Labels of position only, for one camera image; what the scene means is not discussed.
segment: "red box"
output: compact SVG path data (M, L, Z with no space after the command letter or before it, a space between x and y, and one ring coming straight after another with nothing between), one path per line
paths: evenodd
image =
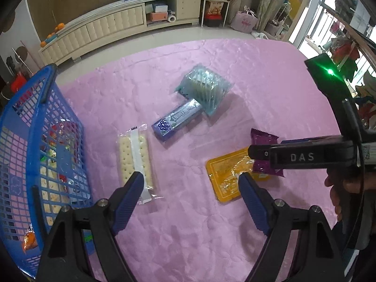
M168 13L149 13L147 14L147 20L148 21L163 21L167 20L167 14Z

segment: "blue gripper pad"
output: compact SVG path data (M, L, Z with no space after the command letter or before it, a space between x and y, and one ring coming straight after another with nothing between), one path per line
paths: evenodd
M256 228L269 235L275 221L273 198L267 190L257 185L249 173L242 173L239 176L238 185Z
M110 211L114 215L112 221L114 235L127 226L143 189L144 176L140 172L134 172L127 183L122 188L116 189L109 198Z

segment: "barcode label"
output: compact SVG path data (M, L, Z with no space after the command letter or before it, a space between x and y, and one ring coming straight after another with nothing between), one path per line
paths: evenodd
M364 155L364 163L376 164L376 142L362 144L362 150ZM360 164L360 158L358 153L358 164Z

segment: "yellow cloth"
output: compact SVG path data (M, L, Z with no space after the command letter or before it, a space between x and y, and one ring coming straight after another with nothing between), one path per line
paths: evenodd
M291 4L291 12L289 14L291 19L294 19L296 14L298 13L300 4L302 4L299 0L289 0Z

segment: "paper towel roll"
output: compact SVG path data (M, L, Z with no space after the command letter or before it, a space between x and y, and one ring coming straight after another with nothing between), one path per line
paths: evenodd
M169 14L167 16L167 21L168 22L175 22L176 21L176 17L174 15Z

